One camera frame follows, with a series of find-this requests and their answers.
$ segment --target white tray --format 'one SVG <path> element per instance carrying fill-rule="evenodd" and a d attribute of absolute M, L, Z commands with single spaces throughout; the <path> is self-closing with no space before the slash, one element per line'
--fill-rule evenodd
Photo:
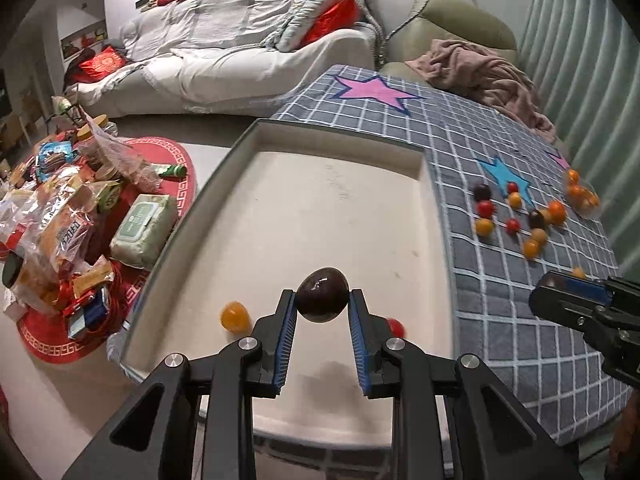
<path fill-rule="evenodd" d="M 272 314 L 319 267 L 361 288 L 369 311 L 452 357 L 449 270 L 422 149 L 308 124 L 258 120 L 175 230 L 144 291 L 122 364 L 146 376 L 169 353 L 217 353 L 234 338 L 220 310 Z M 254 430 L 332 447 L 388 446 L 390 399 L 358 386 L 346 310 L 298 317 L 287 383 L 254 400 Z"/>

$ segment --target curtain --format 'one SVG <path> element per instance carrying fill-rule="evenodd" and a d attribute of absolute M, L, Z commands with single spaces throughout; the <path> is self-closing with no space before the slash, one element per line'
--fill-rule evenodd
<path fill-rule="evenodd" d="M 640 282 L 640 43 L 611 0 L 532 0 L 520 53 L 620 273 Z"/>

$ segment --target pink blanket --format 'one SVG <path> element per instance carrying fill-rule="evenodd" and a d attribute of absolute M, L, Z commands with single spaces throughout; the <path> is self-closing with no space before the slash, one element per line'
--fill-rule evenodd
<path fill-rule="evenodd" d="M 435 88 L 495 108 L 548 142 L 556 138 L 552 122 L 538 112 L 531 80 L 484 46 L 459 40 L 433 40 L 431 51 L 408 66 Z"/>

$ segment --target pink star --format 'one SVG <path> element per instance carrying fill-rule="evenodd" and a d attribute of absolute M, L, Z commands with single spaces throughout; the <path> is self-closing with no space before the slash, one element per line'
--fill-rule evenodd
<path fill-rule="evenodd" d="M 375 99 L 408 115 L 409 110 L 400 102 L 400 99 L 420 98 L 420 96 L 390 88 L 379 76 L 373 76 L 366 81 L 355 81 L 340 76 L 335 78 L 347 88 L 338 92 L 333 99 Z"/>
<path fill-rule="evenodd" d="M 548 155 L 554 160 L 556 161 L 558 164 L 560 164 L 560 167 L 563 170 L 568 170 L 569 168 L 571 168 L 571 165 L 566 161 L 566 159 L 564 158 L 564 156 L 560 155 L 558 152 L 558 155 L 556 155 L 555 153 L 551 153 L 551 152 L 547 152 Z"/>

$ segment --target red round rug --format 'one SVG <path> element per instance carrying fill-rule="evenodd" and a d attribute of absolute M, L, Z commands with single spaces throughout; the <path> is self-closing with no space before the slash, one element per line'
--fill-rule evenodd
<path fill-rule="evenodd" d="M 155 164 L 182 164 L 187 167 L 187 176 L 182 179 L 163 179 L 160 194 L 170 194 L 178 200 L 178 216 L 181 218 L 191 206 L 196 193 L 196 174 L 193 163 L 184 148 L 169 139 L 160 137 L 141 137 L 126 140 L 134 146 L 149 162 Z M 140 192 L 133 185 L 127 186 L 120 194 L 118 204 L 109 214 L 103 239 L 103 247 L 115 234 Z M 129 313 L 138 293 L 145 285 L 148 272 L 121 266 L 123 293 L 126 297 L 124 316 Z M 106 339 L 94 338 L 85 344 L 72 341 L 66 336 L 66 323 L 62 317 L 49 318 L 33 309 L 29 309 L 17 323 L 20 338 L 27 350 L 37 358 L 54 364 L 66 364 L 84 357 L 97 349 Z"/>

